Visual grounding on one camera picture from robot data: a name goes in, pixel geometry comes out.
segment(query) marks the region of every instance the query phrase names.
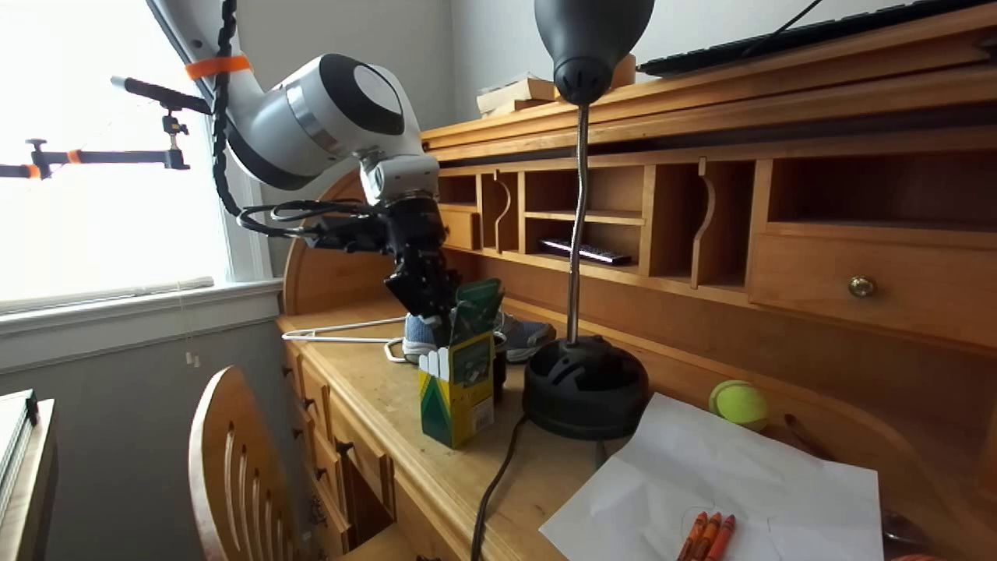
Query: window sill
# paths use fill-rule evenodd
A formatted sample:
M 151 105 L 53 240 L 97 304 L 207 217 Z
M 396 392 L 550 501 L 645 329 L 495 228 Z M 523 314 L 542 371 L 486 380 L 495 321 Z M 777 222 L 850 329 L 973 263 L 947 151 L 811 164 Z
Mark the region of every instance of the window sill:
M 282 280 L 0 316 L 0 375 L 277 316 Z

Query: drawer knob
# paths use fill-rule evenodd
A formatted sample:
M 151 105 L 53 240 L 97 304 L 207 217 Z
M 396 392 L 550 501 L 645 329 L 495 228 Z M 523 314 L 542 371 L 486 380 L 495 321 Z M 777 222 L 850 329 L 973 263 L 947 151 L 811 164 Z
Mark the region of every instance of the drawer knob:
M 857 277 L 848 280 L 848 291 L 857 296 L 857 300 L 872 300 L 875 283 L 872 283 L 872 277 L 860 277 L 857 274 Z

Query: black lamp shade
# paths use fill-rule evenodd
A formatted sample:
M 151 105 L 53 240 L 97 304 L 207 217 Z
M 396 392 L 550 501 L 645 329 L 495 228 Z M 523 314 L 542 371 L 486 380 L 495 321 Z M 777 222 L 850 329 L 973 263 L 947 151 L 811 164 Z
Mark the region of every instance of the black lamp shade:
M 535 0 L 534 5 L 562 96 L 590 105 L 645 34 L 656 0 Z

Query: white wall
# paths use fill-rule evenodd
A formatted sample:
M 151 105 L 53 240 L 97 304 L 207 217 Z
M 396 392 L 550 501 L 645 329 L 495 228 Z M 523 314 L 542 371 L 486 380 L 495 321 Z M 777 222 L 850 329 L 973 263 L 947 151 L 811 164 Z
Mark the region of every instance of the white wall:
M 811 0 L 659 0 L 635 58 L 656 58 L 736 38 L 767 34 Z M 806 19 L 819 20 L 902 0 L 824 0 Z M 456 0 L 456 119 L 477 119 L 474 96 L 523 75 L 550 78 L 534 0 Z
M 94 321 L 51 316 L 48 327 L 0 324 L 0 392 L 34 390 L 55 397 L 45 561 L 200 558 L 188 498 L 188 430 L 207 380 L 224 363 L 250 375 L 292 472 L 292 492 L 304 494 L 276 300 L 276 289 L 238 296 L 230 304 L 250 314 L 209 329 L 200 324 L 209 309 L 224 309 L 219 300 L 168 300 L 158 310 L 123 309 Z M 102 349 L 78 345 L 100 334 Z M 45 357 L 33 353 L 39 338 L 53 345 Z M 20 367 L 8 367 L 9 353 L 22 357 Z
M 448 0 L 242 0 L 240 41 L 261 83 L 320 53 L 398 75 L 423 126 L 448 120 Z

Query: desk lamp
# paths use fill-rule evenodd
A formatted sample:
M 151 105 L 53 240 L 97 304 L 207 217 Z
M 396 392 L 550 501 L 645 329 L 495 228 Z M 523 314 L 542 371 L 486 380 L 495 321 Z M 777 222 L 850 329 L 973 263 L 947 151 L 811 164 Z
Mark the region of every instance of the desk lamp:
M 612 439 L 635 430 L 649 406 L 649 371 L 602 335 L 579 335 L 579 242 L 590 205 L 590 105 L 612 86 L 618 62 L 641 38 L 656 0 L 535 0 L 535 27 L 555 58 L 555 83 L 579 114 L 576 216 L 567 259 L 567 334 L 528 363 L 523 408 L 538 425 Z

